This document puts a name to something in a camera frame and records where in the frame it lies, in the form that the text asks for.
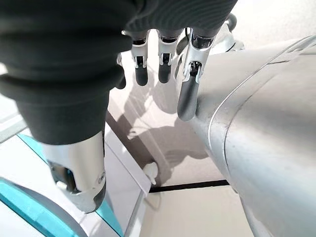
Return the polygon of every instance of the white wall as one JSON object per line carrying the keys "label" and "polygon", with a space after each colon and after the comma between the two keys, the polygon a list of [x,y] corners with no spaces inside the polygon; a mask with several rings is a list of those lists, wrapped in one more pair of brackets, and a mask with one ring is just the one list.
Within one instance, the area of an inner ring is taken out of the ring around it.
{"label": "white wall", "polygon": [[230,186],[149,194],[140,237],[253,237]]}

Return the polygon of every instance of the metal cylinder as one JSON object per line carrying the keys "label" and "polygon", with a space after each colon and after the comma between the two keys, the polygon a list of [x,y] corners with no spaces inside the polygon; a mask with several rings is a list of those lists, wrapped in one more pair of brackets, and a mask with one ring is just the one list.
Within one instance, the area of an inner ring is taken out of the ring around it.
{"label": "metal cylinder", "polygon": [[210,56],[191,121],[274,237],[316,235],[315,39]]}

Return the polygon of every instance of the ribbed rubber cover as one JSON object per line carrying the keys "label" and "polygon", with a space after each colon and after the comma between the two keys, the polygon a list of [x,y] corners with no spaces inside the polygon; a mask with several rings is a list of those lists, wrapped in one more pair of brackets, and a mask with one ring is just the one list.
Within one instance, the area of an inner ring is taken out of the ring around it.
{"label": "ribbed rubber cover", "polygon": [[178,30],[184,27],[218,29],[237,0],[157,0],[151,14],[130,23],[129,31]]}

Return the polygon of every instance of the black rubber fingertip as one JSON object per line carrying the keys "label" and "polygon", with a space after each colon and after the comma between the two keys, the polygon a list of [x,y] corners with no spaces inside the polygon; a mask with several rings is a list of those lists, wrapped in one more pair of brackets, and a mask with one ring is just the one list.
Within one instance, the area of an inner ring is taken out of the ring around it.
{"label": "black rubber fingertip", "polygon": [[143,68],[142,66],[139,66],[138,68],[135,68],[135,75],[136,75],[136,81],[137,84],[140,86],[145,86],[148,82],[148,73],[147,73],[147,67]]}
{"label": "black rubber fingertip", "polygon": [[234,14],[230,13],[227,17],[227,21],[228,21],[228,29],[230,32],[232,32],[233,29],[235,29],[237,25],[237,18]]}
{"label": "black rubber fingertip", "polygon": [[126,79],[125,77],[122,78],[122,80],[119,82],[119,84],[116,85],[117,89],[124,89],[126,87]]}
{"label": "black rubber fingertip", "polygon": [[168,64],[159,65],[158,78],[161,83],[167,83],[171,76],[171,66]]}
{"label": "black rubber fingertip", "polygon": [[190,121],[196,114],[198,86],[194,76],[182,83],[178,102],[178,117],[184,122]]}

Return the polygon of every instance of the robotic hand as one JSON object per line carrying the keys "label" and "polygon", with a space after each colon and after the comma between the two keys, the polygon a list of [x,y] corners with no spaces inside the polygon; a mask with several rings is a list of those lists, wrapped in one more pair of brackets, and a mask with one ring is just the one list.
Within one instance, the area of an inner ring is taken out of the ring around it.
{"label": "robotic hand", "polygon": [[167,83],[179,35],[190,27],[178,105],[188,121],[208,53],[236,1],[0,2],[0,62],[7,68],[0,92],[16,101],[57,187],[80,210],[96,210],[105,195],[109,91],[126,84],[119,53],[132,49],[136,80],[145,85],[148,31],[157,29],[159,80]]}

